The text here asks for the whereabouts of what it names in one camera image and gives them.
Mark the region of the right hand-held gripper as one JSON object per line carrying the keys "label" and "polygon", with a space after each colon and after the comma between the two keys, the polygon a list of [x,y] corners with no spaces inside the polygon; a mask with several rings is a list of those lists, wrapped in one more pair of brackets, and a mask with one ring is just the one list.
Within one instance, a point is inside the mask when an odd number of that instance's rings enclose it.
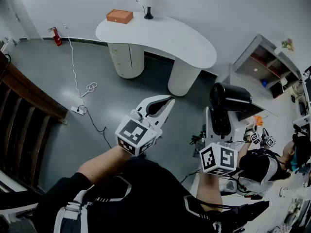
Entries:
{"label": "right hand-held gripper", "polygon": [[[235,113],[228,113],[230,133],[227,141],[233,141],[236,129]],[[211,122],[209,107],[203,111],[203,134],[191,138],[191,145],[195,145],[193,157],[199,158],[202,171],[206,174],[223,176],[237,169],[238,151],[230,148],[227,142],[211,142]]]}

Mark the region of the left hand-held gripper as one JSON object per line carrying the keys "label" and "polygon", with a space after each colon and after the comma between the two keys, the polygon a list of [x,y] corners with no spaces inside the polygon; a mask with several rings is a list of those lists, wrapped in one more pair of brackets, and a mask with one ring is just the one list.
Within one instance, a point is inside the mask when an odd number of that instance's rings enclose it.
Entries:
{"label": "left hand-held gripper", "polygon": [[139,156],[156,143],[175,104],[170,95],[144,99],[126,115],[115,131],[117,144],[132,156]]}

